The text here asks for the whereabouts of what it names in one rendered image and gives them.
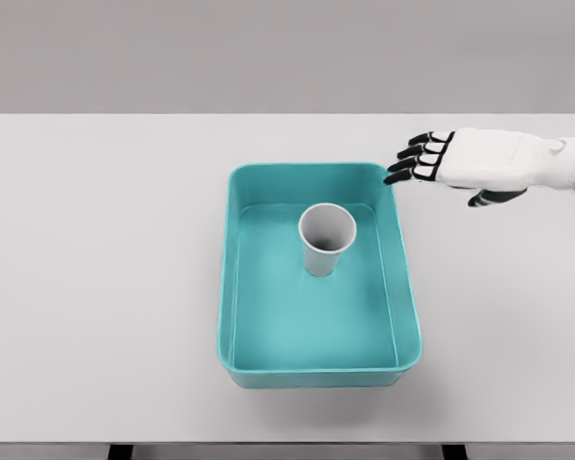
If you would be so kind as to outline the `grey paper cup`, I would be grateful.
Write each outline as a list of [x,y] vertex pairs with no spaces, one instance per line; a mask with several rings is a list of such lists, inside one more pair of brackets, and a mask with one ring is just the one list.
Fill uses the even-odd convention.
[[317,277],[329,275],[342,254],[357,237],[354,217],[342,206],[330,202],[310,206],[299,218],[306,271]]

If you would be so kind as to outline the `teal plastic basket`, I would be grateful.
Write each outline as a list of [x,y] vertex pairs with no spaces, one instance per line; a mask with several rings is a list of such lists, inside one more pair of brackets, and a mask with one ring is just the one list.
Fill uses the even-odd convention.
[[[247,164],[228,179],[218,359],[248,389],[388,386],[423,340],[394,191],[373,163]],[[303,264],[298,231],[334,203],[356,238],[327,276]]]

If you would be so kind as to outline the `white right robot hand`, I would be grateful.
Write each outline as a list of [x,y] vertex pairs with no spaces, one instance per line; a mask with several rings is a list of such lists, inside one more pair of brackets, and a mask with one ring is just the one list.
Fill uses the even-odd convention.
[[529,171],[532,138],[499,129],[429,131],[408,141],[387,168],[386,186],[408,180],[475,191],[471,208],[505,203],[534,184]]

